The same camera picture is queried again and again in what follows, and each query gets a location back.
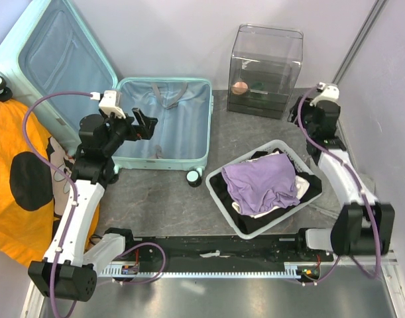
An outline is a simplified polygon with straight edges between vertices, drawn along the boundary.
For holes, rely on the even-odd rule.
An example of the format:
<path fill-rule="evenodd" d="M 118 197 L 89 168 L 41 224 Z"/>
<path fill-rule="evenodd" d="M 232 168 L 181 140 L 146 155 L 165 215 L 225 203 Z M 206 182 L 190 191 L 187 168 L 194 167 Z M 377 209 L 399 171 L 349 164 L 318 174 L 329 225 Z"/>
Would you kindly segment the white perforated plastic basket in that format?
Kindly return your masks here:
<path fill-rule="evenodd" d="M 205 184 L 209 190 L 210 196 L 212 196 L 212 199 L 228 224 L 242 239 L 253 239 L 264 233 L 273 226 L 293 216 L 297 211 L 308 206 L 322 193 L 321 180 L 308 168 L 296 152 L 282 140 L 272 140 L 263 144 L 262 146 L 230 161 L 230 164 L 237 164 L 244 160 L 253 159 L 260 156 L 262 152 L 270 154 L 276 151 L 286 154 L 296 171 L 296 175 L 309 183 L 307 192 L 302 196 L 300 204 L 297 206 L 290 206 L 286 209 L 279 208 L 259 218 L 240 215 L 234 210 L 234 208 L 232 208 L 232 199 L 227 191 L 226 184 L 223 181 L 221 168 L 212 171 L 205 179 Z"/>

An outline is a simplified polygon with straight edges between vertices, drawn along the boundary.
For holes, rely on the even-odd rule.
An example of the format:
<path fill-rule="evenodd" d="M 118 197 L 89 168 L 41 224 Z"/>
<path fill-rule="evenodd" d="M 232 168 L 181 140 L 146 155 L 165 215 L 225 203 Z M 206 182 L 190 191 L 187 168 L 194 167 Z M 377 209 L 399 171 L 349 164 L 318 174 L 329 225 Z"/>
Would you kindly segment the green round cosmetic case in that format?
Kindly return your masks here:
<path fill-rule="evenodd" d="M 250 87 L 250 91 L 255 92 L 255 93 L 261 93 L 261 94 L 268 93 L 268 91 L 264 88 L 263 82 L 255 82 L 254 84 L 252 84 Z"/>

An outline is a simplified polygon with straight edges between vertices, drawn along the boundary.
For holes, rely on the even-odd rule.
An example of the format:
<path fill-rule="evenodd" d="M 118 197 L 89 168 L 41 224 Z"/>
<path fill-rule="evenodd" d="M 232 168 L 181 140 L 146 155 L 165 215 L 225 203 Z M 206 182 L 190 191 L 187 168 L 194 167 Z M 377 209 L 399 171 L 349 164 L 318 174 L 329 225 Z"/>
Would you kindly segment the clear smoky plastic container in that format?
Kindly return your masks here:
<path fill-rule="evenodd" d="M 227 110 L 281 119 L 300 74 L 303 43 L 300 30 L 242 24 L 231 53 Z M 231 93 L 231 86 L 238 81 L 248 84 L 243 95 Z M 255 82 L 263 82 L 268 100 L 250 98 L 250 87 Z"/>

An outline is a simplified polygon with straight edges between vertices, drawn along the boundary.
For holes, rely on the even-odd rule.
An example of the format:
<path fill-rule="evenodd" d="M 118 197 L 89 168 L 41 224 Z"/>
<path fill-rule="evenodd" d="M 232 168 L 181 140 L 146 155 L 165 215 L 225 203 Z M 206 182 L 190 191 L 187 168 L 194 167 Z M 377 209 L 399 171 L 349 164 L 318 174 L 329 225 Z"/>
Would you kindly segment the light blue hard suitcase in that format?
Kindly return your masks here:
<path fill-rule="evenodd" d="M 119 92 L 126 113 L 157 119 L 150 140 L 127 141 L 113 155 L 124 169 L 203 172 L 207 165 L 213 95 L 202 78 L 119 79 L 69 1 L 32 1 L 0 44 L 0 76 L 13 97 L 68 151 L 80 142 L 82 118 L 98 111 L 85 92 Z"/>

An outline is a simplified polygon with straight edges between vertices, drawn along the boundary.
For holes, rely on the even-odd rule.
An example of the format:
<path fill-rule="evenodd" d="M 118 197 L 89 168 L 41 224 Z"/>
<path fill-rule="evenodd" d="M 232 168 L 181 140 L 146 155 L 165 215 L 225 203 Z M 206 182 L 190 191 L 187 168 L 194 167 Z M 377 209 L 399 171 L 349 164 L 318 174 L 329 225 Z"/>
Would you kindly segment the black garment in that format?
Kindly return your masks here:
<path fill-rule="evenodd" d="M 278 148 L 254 152 L 248 159 L 222 167 L 209 178 L 209 184 L 244 235 L 253 234 L 322 192 L 321 180 L 297 171 L 295 161 Z"/>

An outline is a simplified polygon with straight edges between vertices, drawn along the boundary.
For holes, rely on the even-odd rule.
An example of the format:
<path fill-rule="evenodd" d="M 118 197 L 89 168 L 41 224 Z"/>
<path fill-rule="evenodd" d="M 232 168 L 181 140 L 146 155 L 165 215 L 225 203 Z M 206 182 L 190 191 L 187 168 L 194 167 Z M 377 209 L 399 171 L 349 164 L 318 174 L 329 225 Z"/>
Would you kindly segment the green bottle black cap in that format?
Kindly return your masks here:
<path fill-rule="evenodd" d="M 257 92 L 250 92 L 249 96 L 250 96 L 250 98 L 257 99 L 257 100 L 268 100 L 268 98 L 269 98 L 268 93 L 263 94 L 263 93 L 257 93 Z"/>

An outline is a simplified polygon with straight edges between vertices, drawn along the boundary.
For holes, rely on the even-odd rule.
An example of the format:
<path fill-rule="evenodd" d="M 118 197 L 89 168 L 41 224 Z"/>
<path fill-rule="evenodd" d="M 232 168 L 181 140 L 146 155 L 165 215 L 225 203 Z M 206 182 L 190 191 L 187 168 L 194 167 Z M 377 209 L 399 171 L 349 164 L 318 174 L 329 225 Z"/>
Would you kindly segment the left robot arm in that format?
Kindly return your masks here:
<path fill-rule="evenodd" d="M 133 115 L 92 114 L 80 121 L 80 144 L 72 168 L 70 194 L 63 218 L 41 261 L 30 263 L 28 274 L 42 295 L 52 299 L 88 301 L 97 277 L 116 259 L 135 255 L 133 234 L 109 229 L 89 251 L 90 225 L 107 186 L 116 178 L 114 153 L 128 141 L 149 140 L 158 120 L 139 108 Z"/>

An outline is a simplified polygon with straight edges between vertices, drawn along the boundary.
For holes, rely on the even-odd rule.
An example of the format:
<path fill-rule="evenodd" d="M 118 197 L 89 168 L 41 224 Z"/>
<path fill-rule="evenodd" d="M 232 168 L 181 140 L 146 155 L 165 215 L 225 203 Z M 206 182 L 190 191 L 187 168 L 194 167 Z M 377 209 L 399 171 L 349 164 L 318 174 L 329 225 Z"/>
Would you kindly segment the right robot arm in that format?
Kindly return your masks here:
<path fill-rule="evenodd" d="M 301 128 L 308 154 L 331 184 L 340 212 L 332 228 L 307 229 L 305 238 L 294 243 L 295 256 L 307 261 L 318 250 L 338 256 L 384 256 L 390 249 L 395 210 L 378 200 L 352 166 L 347 148 L 336 134 L 338 104 L 311 102 L 309 97 L 299 96 L 288 120 Z"/>

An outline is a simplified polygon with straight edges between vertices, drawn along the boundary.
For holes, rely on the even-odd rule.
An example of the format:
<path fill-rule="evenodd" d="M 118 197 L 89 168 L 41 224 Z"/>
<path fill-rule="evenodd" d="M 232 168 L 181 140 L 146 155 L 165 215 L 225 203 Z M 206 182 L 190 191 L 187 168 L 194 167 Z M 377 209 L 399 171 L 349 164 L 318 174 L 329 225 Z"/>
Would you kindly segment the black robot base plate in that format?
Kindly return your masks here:
<path fill-rule="evenodd" d="M 313 262 L 316 265 L 315 268 L 304 268 L 299 275 L 305 270 L 313 270 L 317 274 L 321 264 L 333 262 L 331 253 L 309 249 L 297 234 L 260 235 L 249 240 L 235 235 L 141 237 L 136 238 L 135 244 L 137 251 L 113 262 L 125 262 L 134 268 L 144 265 L 158 273 L 170 265 L 177 266 L 183 262 L 206 265 L 216 264 L 219 259 L 225 259 L 230 264 L 267 261 Z"/>

